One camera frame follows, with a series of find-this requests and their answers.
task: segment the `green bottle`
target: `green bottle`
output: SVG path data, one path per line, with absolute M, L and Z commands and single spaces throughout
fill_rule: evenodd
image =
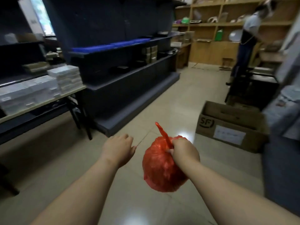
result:
M 217 31 L 215 41 L 221 41 L 223 37 L 223 29 Z

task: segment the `forearm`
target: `forearm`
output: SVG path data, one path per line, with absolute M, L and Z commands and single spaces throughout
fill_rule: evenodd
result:
M 32 225 L 98 224 L 117 170 L 116 164 L 98 160 L 80 179 L 56 198 Z
M 181 167 L 219 225 L 300 224 L 300 218 L 277 204 L 223 178 L 199 162 Z

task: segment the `jeans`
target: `jeans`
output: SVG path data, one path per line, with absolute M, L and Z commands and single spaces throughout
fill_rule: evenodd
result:
M 248 45 L 248 44 L 244 44 L 244 45 L 240 44 L 239 45 L 238 56 L 236 58 L 237 59 L 236 64 L 232 68 L 230 76 L 237 77 L 246 71 L 249 61 L 250 61 L 250 58 L 251 58 L 253 47 L 254 46 Z

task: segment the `hand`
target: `hand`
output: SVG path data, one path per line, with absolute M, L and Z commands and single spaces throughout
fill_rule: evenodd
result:
M 136 146 L 132 145 L 133 138 L 128 134 L 122 136 L 111 136 L 102 147 L 100 159 L 104 159 L 116 165 L 118 168 L 124 166 L 133 157 Z
M 199 152 L 195 146 L 184 138 L 172 140 L 174 149 L 170 149 L 170 153 L 177 166 L 182 168 L 184 165 L 189 164 L 191 161 L 200 162 Z

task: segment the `tiled floor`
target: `tiled floor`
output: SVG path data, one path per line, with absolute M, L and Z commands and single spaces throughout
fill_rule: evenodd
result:
M 229 72 L 207 67 L 186 68 L 180 80 L 137 115 L 119 133 L 129 133 L 138 145 L 132 160 L 115 177 L 99 224 L 216 224 L 190 181 L 177 192 L 152 190 L 143 180 L 142 158 L 159 131 L 182 135 L 194 143 L 201 162 L 224 177 L 263 194 L 261 158 L 195 134 L 205 100 L 223 103 Z M 11 169 L 8 178 L 21 190 L 16 197 L 0 192 L 0 224 L 29 224 L 55 197 L 97 160 L 106 137 L 94 131 L 89 141 L 68 113 L 2 145 L 0 162 Z

